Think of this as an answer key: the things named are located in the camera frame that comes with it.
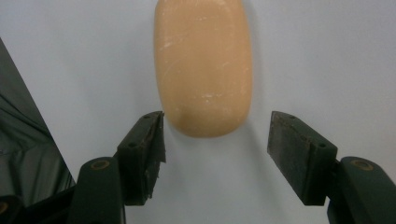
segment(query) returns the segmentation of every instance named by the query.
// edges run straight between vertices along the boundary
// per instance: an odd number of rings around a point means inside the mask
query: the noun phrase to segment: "screw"
[[[5,213],[8,209],[8,203],[0,202],[0,215]]]
[[[103,170],[103,169],[107,168],[108,165],[110,165],[109,161],[96,161],[93,164],[91,164],[91,169]]]
[[[363,171],[372,171],[374,170],[374,166],[366,161],[354,160],[351,161],[352,165],[357,166],[359,169]]]

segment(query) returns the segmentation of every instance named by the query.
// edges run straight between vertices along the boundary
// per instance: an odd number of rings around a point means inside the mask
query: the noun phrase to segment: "peach soap bar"
[[[177,130],[215,137],[245,121],[252,62],[240,0],[160,0],[154,54],[163,111]]]

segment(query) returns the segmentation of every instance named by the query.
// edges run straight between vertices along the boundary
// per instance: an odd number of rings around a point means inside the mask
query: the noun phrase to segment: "white surface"
[[[2,1],[0,36],[74,177],[161,109],[156,1]],[[396,180],[395,1],[245,1],[254,53],[247,123],[192,139],[165,123],[168,163],[128,223],[328,223],[266,153],[272,110],[293,114]]]

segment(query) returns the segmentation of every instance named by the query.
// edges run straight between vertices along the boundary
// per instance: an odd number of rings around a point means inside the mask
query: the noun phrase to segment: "soap bar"
[[[163,111],[177,130],[215,137],[245,121],[252,65],[240,0],[160,0],[154,55]]]

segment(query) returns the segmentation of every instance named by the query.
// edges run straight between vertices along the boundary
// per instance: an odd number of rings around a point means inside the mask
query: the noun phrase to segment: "white table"
[[[2,1],[0,36],[75,179],[112,156],[137,119],[161,109],[156,1]],[[272,110],[293,114],[396,181],[396,4],[245,1],[254,97],[236,132],[193,139],[165,122],[167,163],[128,223],[328,223],[266,153]]]

